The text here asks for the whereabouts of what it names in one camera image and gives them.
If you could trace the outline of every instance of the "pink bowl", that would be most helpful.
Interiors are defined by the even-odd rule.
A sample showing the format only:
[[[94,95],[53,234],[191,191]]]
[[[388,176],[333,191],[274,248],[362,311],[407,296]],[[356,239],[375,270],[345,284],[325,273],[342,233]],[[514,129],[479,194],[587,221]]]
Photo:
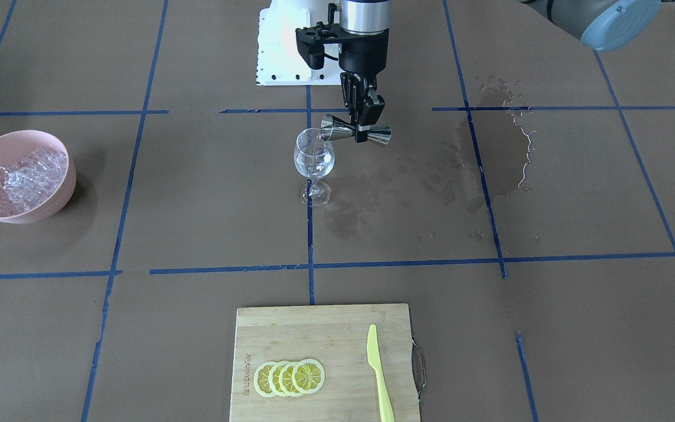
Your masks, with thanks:
[[[22,157],[26,157],[40,147],[45,147],[56,152],[64,152],[67,155],[69,164],[67,165],[67,174],[64,176],[64,180],[62,180],[62,184],[59,185],[53,195],[39,206],[16,216],[0,216],[0,222],[13,224],[37,222],[56,214],[59,209],[63,208],[69,198],[72,197],[74,185],[77,182],[74,163],[69,156],[69,152],[67,152],[67,148],[53,134],[41,131],[17,131],[0,136],[0,165],[9,165]]]

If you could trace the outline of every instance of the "jigger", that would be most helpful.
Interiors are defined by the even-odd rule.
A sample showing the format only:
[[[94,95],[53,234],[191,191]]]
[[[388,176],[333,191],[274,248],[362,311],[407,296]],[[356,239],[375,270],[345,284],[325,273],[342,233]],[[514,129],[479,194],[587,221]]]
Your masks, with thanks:
[[[326,141],[356,136],[356,126],[327,113],[322,118],[322,135]],[[377,145],[386,147],[392,136],[389,126],[374,126],[368,130],[368,139]]]

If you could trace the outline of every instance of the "cutting board handle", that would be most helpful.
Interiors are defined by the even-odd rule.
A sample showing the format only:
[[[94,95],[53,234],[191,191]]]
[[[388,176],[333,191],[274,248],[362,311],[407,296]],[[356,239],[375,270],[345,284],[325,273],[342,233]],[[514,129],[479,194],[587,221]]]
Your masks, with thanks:
[[[410,341],[413,344],[413,349],[410,357],[410,366],[413,371],[413,381],[415,381],[415,390],[418,391],[418,402],[421,403],[421,396],[423,396],[424,390],[426,389],[426,359],[424,359],[423,350],[421,350],[421,347],[418,346],[418,342],[415,341],[415,337],[411,336]],[[420,363],[421,366],[421,385],[418,385],[418,381],[416,381],[418,379],[418,376],[416,376],[418,371],[416,371],[415,369],[416,360],[413,359],[413,352],[418,353],[418,363]]]

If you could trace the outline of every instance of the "yellow knife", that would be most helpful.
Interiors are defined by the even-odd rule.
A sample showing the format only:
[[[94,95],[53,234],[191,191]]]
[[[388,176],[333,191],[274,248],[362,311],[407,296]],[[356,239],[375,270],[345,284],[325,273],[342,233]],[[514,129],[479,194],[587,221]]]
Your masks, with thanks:
[[[366,338],[366,360],[377,374],[377,396],[380,402],[380,417],[382,422],[394,422],[394,413],[387,393],[387,385],[384,382],[382,372],[382,360],[380,360],[380,343],[377,340],[377,326],[369,326],[369,335]]]

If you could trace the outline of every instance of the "wooden cutting board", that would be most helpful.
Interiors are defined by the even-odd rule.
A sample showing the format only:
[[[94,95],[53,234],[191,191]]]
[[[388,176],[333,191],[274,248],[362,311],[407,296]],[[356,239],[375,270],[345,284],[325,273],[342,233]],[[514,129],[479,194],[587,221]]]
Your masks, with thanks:
[[[369,324],[377,324],[396,422],[420,422],[407,304],[239,308],[230,422],[379,422],[377,381],[366,361]],[[254,390],[261,363],[305,358],[324,365],[321,390],[300,397],[262,397]]]

